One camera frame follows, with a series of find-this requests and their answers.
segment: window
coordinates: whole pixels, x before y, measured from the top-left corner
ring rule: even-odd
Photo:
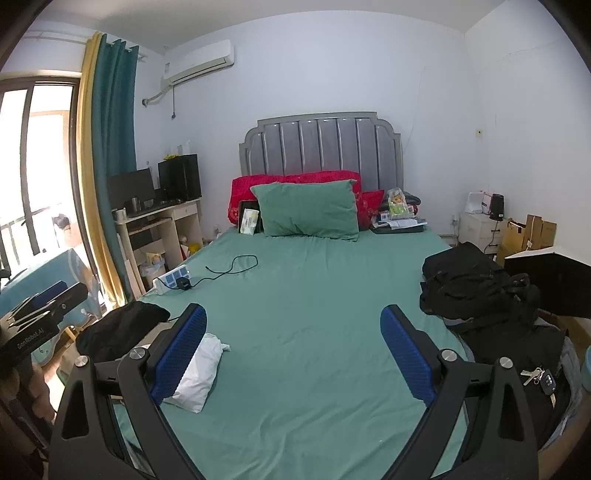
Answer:
[[[13,277],[63,248],[88,263],[72,189],[78,84],[0,82],[0,262]]]

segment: desk drawer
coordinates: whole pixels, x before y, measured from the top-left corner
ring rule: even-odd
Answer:
[[[179,220],[189,215],[197,213],[197,203],[189,203],[188,205],[181,205],[173,210],[173,219]]]

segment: ceiling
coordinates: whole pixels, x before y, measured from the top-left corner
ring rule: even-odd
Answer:
[[[40,18],[106,31],[163,53],[166,48],[249,20],[318,10],[406,15],[465,32],[501,3],[503,0],[53,0]]]

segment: black cable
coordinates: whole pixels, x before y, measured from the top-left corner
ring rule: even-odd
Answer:
[[[497,229],[496,228],[499,226],[499,222],[500,222],[500,220],[497,220],[496,221],[495,229],[492,231],[491,243],[489,243],[486,247],[484,247],[484,250],[482,251],[482,253],[485,254],[486,253],[486,249],[489,248],[492,245],[492,243],[495,241],[495,233],[497,232]]]
[[[244,270],[233,272],[232,270],[234,269],[234,262],[236,260],[238,260],[239,258],[246,258],[246,257],[252,257],[252,258],[254,258],[255,261],[256,261],[256,263],[254,265],[248,267],[248,268],[245,268]],[[212,270],[211,268],[209,268],[208,266],[205,266],[205,269],[206,270],[210,271],[214,275],[217,275],[217,277],[213,277],[213,278],[212,277],[203,277],[195,285],[191,285],[189,288],[195,288],[203,280],[217,280],[219,277],[223,277],[224,275],[237,275],[239,273],[248,272],[249,270],[255,268],[257,265],[258,265],[258,257],[256,255],[238,255],[237,257],[234,257],[234,259],[232,260],[232,264],[230,265],[230,269],[229,270],[226,270],[224,272],[216,272],[216,271]],[[169,287],[168,285],[166,285],[166,283],[164,283],[162,280],[160,280],[160,278],[158,278],[157,280],[160,281],[160,283],[162,285],[164,285],[169,290],[182,290],[182,288],[178,288],[178,287]]]
[[[176,106],[174,104],[174,85],[173,85],[173,115],[170,117],[171,120],[174,120],[177,117],[176,113]]]

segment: black backpack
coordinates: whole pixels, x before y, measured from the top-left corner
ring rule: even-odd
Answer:
[[[469,242],[427,257],[423,276],[420,307],[427,314],[452,320],[478,318],[471,326],[509,319],[533,325],[537,318],[540,292],[529,277],[510,277]]]

